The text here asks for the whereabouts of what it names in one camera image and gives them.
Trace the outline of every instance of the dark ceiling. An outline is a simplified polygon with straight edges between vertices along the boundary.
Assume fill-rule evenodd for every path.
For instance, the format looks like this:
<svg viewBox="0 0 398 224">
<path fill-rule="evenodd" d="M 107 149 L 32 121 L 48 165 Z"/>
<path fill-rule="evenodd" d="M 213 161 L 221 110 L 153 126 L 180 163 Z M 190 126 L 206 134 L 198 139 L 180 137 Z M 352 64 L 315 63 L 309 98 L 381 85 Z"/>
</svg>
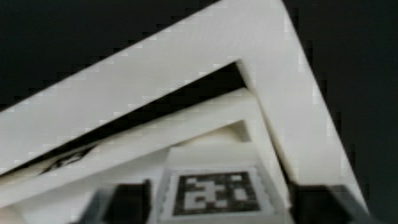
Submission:
<svg viewBox="0 0 398 224">
<path fill-rule="evenodd" d="M 0 111 L 208 1 L 0 1 Z M 398 2 L 285 0 L 370 210 L 398 223 Z"/>
</svg>

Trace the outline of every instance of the black background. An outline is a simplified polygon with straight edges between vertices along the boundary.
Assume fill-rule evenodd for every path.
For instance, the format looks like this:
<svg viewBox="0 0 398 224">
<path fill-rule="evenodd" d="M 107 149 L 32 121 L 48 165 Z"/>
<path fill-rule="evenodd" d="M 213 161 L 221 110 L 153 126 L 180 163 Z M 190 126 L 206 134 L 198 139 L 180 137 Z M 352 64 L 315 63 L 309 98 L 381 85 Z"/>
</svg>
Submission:
<svg viewBox="0 0 398 224">
<path fill-rule="evenodd" d="M 370 210 L 398 223 L 398 2 L 285 3 Z M 196 8 L 192 0 L 0 0 L 0 110 Z"/>
</svg>

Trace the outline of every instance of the white panel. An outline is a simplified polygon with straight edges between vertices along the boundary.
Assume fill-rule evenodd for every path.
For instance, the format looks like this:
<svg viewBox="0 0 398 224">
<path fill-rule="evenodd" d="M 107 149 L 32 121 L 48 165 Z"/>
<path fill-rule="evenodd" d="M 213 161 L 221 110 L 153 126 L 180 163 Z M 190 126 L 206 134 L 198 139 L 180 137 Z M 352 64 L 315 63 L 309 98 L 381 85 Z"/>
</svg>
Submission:
<svg viewBox="0 0 398 224">
<path fill-rule="evenodd" d="M 2 185 L 0 207 L 89 177 L 155 151 L 176 144 L 187 144 L 187 140 L 192 141 L 194 137 L 228 125 L 240 135 L 242 129 L 245 129 L 247 141 L 260 146 L 260 158 L 270 170 L 288 206 L 288 189 L 261 111 L 253 94 L 245 89 L 240 89 L 110 137 L 78 162 L 25 181 Z M 217 139 L 219 142 L 224 142 L 233 139 L 233 136 L 217 137 Z"/>
<path fill-rule="evenodd" d="M 235 60 L 290 176 L 361 198 L 281 0 L 222 0 L 0 114 L 2 172 Z"/>
</svg>

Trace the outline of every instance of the white structure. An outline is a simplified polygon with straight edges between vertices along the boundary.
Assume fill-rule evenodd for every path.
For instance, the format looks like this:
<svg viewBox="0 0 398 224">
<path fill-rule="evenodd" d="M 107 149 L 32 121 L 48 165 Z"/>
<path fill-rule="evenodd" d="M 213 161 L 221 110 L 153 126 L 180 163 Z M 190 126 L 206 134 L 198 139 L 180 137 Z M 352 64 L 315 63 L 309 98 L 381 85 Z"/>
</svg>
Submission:
<svg viewBox="0 0 398 224">
<path fill-rule="evenodd" d="M 238 63 L 249 91 L 229 93 L 107 139 L 86 158 L 59 170 L 4 184 L 4 214 L 13 210 L 32 224 L 77 220 L 96 187 L 160 178 L 169 147 L 226 126 L 240 130 L 242 124 L 251 142 L 272 149 L 260 151 L 260 156 L 286 207 L 281 166 L 299 184 L 345 184 L 363 202 L 279 0 L 221 0 L 2 112 L 0 172 L 231 62 Z M 2 223 L 11 223 L 4 217 L 14 215 L 7 214 L 0 215 Z"/>
</svg>

